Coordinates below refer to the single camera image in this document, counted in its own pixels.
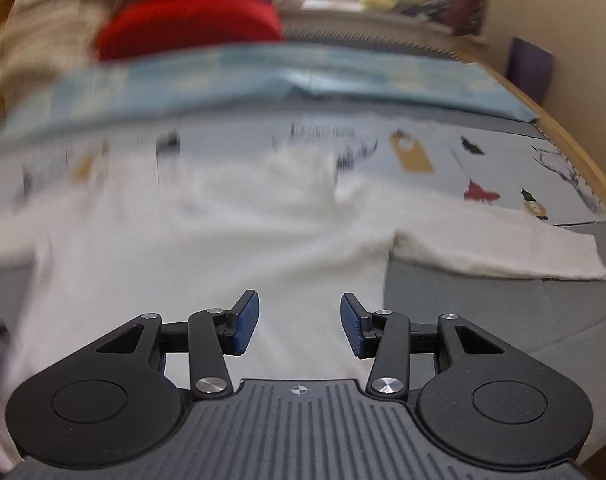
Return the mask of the cream folded blanket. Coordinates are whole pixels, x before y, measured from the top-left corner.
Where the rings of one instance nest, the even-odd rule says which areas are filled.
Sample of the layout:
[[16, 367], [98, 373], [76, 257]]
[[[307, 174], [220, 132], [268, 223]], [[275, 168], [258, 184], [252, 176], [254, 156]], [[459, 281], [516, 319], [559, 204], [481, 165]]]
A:
[[0, 93], [7, 106], [97, 62], [97, 38], [111, 21], [102, 2], [52, 0], [0, 27]]

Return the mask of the white long-sleeve shirt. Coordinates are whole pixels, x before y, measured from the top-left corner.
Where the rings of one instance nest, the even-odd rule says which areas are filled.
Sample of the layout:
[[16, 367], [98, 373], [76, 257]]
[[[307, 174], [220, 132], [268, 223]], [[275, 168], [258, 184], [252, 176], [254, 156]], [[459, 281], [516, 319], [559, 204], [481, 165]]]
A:
[[177, 321], [248, 288], [260, 295], [260, 322], [233, 378], [365, 378], [339, 300], [353, 292], [380, 306], [391, 258], [477, 278], [606, 280], [592, 235], [341, 174], [309, 146], [219, 164], [113, 160], [93, 190], [57, 192], [0, 219], [0, 260], [12, 255], [34, 257], [37, 278], [0, 406], [23, 379], [138, 313]]

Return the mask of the light blue patterned cloth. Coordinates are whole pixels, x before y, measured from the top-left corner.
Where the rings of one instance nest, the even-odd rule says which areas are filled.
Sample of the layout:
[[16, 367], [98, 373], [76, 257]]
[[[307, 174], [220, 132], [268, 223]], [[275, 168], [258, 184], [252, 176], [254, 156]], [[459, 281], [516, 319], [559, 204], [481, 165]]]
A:
[[478, 63], [319, 44], [249, 44], [71, 73], [9, 113], [0, 150], [111, 122], [297, 99], [435, 106], [516, 122], [538, 117]]

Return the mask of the purple box by wall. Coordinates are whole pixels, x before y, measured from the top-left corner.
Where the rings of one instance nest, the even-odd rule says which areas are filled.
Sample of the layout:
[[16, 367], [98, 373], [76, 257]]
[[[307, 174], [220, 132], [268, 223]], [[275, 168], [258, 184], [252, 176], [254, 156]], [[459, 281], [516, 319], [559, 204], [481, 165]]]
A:
[[542, 105], [553, 73], [554, 56], [547, 50], [518, 37], [512, 44], [506, 78], [538, 105]]

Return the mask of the red folded blanket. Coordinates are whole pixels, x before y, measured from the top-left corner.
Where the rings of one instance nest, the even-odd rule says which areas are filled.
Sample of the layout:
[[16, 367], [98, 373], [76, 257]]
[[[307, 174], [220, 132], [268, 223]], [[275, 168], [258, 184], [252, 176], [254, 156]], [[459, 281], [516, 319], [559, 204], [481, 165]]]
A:
[[139, 0], [100, 32], [98, 59], [126, 60], [216, 44], [264, 44], [283, 40], [278, 12], [269, 0]]

